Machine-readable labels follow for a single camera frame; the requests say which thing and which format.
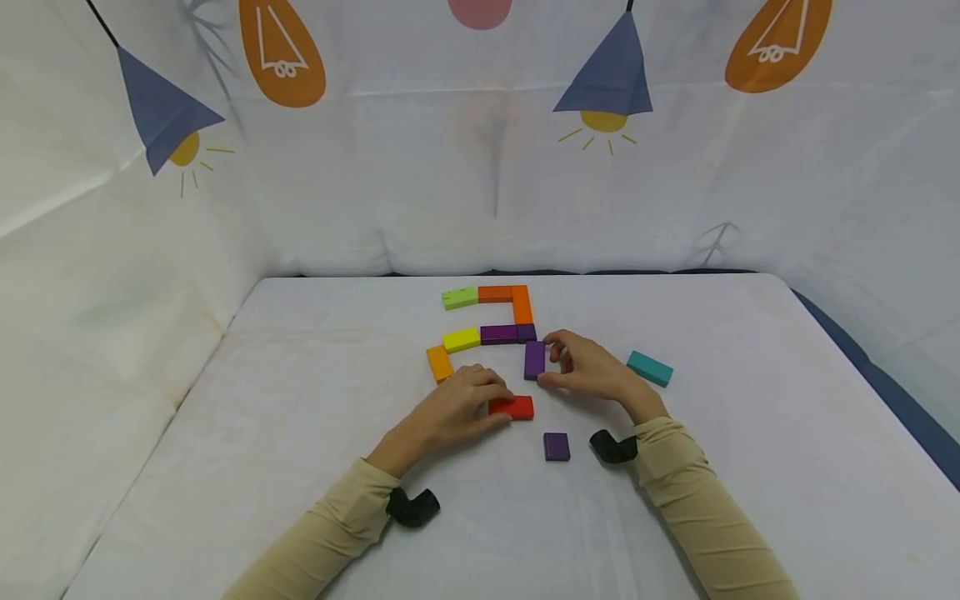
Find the yellow block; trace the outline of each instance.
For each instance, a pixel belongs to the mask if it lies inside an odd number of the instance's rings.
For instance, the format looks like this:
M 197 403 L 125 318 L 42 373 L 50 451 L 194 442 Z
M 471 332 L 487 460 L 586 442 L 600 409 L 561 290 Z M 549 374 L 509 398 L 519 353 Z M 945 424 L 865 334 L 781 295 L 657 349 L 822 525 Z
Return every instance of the yellow block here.
M 476 327 L 454 331 L 444 336 L 444 348 L 447 354 L 480 346 L 480 330 Z
M 450 364 L 450 357 L 446 355 L 446 348 L 443 346 L 428 349 L 426 359 L 430 362 L 430 371 L 433 372 L 433 378 L 437 380 L 438 385 L 444 383 L 453 374 L 453 365 Z

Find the person's left hand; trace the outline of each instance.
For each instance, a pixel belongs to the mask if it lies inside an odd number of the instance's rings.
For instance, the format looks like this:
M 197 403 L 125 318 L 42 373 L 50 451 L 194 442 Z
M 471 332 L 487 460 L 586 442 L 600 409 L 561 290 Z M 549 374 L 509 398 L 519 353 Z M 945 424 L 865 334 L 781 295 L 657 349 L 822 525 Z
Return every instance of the person's left hand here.
M 388 432 L 367 462 L 399 478 L 425 454 L 510 422 L 503 413 L 476 417 L 484 402 L 501 397 L 514 399 L 514 393 L 493 369 L 462 367 Z

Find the white fabric backdrop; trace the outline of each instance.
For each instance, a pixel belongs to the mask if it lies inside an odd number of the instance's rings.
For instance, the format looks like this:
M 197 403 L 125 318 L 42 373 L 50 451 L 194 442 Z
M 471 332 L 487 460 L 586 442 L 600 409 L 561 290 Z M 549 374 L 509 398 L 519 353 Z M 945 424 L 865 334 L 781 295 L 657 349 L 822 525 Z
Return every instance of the white fabric backdrop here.
M 957 0 L 839 1 L 806 69 L 755 95 L 724 70 L 762 2 L 637 0 L 654 111 L 613 156 L 558 143 L 582 124 L 552 108 L 621 0 L 516 0 L 487 31 L 442 0 L 292 0 L 326 72 L 306 108 L 261 92 L 234 0 L 96 4 L 235 154 L 151 177 L 84 3 L 5 4 L 0 591 L 69 582 L 267 275 L 767 271 L 960 438 Z

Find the purple block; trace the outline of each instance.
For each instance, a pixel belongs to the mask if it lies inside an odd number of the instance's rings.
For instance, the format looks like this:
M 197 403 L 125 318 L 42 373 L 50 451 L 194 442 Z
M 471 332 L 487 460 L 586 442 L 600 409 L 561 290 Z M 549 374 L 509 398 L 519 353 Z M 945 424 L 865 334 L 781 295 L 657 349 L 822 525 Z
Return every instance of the purple block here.
M 480 327 L 480 344 L 516 344 L 516 325 L 483 325 Z
M 570 444 L 565 433 L 543 434 L 543 455 L 548 461 L 566 462 L 570 460 Z
M 537 328 L 530 324 L 523 324 L 516 326 L 516 342 L 518 344 L 526 344 L 527 342 L 533 342 L 537 339 Z
M 543 342 L 527 342 L 523 378 L 527 381 L 537 381 L 537 375 L 544 371 L 546 371 L 546 347 Z

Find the teal block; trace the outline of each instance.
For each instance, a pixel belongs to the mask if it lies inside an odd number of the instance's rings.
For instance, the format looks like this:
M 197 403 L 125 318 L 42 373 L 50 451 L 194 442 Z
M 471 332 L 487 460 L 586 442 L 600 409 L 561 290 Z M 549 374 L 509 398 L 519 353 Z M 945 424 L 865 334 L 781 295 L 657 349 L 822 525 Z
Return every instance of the teal block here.
M 440 298 L 444 301 L 444 310 L 463 308 L 464 306 L 470 306 L 480 301 L 475 286 L 443 292 L 440 294 Z
M 627 367 L 643 377 L 647 381 L 652 381 L 662 388 L 670 383 L 670 377 L 673 376 L 673 368 L 667 367 L 662 362 L 656 361 L 646 354 L 641 354 L 634 350 L 630 353 L 630 360 L 627 361 Z

